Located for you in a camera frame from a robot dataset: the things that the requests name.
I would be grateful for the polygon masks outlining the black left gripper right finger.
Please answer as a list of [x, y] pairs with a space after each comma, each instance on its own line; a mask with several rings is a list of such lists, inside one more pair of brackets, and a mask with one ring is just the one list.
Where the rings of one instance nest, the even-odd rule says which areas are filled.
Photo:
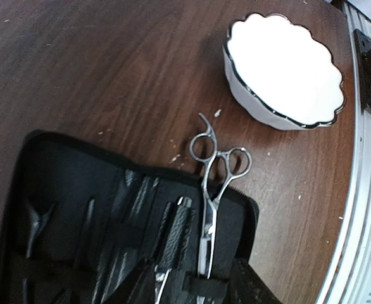
[[246, 259], [232, 261], [229, 283], [229, 303], [282, 304]]

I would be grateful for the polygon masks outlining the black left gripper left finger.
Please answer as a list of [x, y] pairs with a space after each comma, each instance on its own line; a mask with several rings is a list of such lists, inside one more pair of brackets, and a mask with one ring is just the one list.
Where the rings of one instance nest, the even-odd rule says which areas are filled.
[[154, 260], [142, 259], [107, 298], [106, 303], [155, 303]]

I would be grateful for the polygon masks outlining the silver thinning hair scissors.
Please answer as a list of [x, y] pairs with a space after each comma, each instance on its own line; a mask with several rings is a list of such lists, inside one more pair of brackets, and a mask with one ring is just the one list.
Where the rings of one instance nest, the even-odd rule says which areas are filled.
[[171, 272], [171, 269], [167, 269], [164, 272], [155, 272], [155, 282], [154, 282], [154, 291], [155, 291], [155, 304], [160, 304], [161, 298], [163, 295], [164, 287], [167, 283], [168, 276]]

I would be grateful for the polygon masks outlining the black zippered tool case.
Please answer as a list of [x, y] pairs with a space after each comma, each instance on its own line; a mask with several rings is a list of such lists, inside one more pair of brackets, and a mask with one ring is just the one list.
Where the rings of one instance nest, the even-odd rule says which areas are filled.
[[[73, 266], [87, 202], [95, 198], [80, 267]], [[30, 220], [55, 208], [25, 258]], [[232, 261], [248, 259], [259, 208], [229, 187], [218, 211], [211, 278], [198, 277], [203, 197], [198, 176], [139, 165], [56, 132], [29, 133], [18, 155], [0, 234], [0, 303], [106, 303], [142, 259], [171, 269], [162, 303], [228, 303]]]

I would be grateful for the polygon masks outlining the silver straight hair scissors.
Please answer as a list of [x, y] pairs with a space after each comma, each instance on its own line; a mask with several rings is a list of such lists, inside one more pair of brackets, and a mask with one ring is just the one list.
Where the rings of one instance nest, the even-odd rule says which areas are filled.
[[[215, 251], [218, 209], [222, 196], [231, 181], [241, 178], [249, 173], [249, 171], [251, 170], [253, 159], [251, 153], [242, 146], [236, 146], [230, 148], [227, 151], [218, 150], [217, 136], [211, 123], [209, 123], [208, 119], [202, 113], [198, 113], [198, 115], [205, 123], [206, 131], [195, 135], [191, 139], [189, 145], [189, 153], [191, 157], [195, 161], [200, 162], [204, 165], [204, 175], [201, 181], [201, 190], [203, 195], [203, 218], [201, 235], [199, 239], [198, 277], [202, 279], [210, 279]], [[202, 137], [208, 138], [213, 144], [212, 153], [206, 158], [197, 156], [194, 151], [196, 141]], [[230, 157], [236, 151], [242, 152], [248, 160], [245, 169], [240, 173], [233, 173], [230, 168]], [[217, 158], [221, 158], [224, 162], [226, 177], [219, 193], [217, 194], [217, 197], [212, 199], [208, 192], [208, 178], [212, 165]]]

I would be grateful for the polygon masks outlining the black hair clip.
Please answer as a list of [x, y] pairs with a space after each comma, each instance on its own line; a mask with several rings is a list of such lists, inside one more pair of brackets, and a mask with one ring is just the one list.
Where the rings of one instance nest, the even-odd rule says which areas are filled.
[[55, 208], [55, 203], [51, 203], [49, 208], [44, 213], [39, 213], [29, 200], [25, 201], [25, 206], [27, 208], [30, 220], [29, 238], [25, 253], [25, 258], [29, 259], [32, 254], [36, 238], [44, 230], [45, 226], [49, 222], [49, 219], [51, 218]]
[[89, 229], [90, 229], [91, 222], [92, 222], [95, 201], [96, 200], [94, 197], [90, 197], [87, 202], [85, 217], [84, 217], [84, 221], [83, 221], [83, 224], [80, 230], [79, 240], [77, 243], [77, 250], [75, 252], [75, 257], [74, 257], [74, 262], [73, 262], [73, 266], [75, 268], [80, 267], [80, 260], [81, 260], [82, 252], [84, 250], [85, 242], [87, 240]]

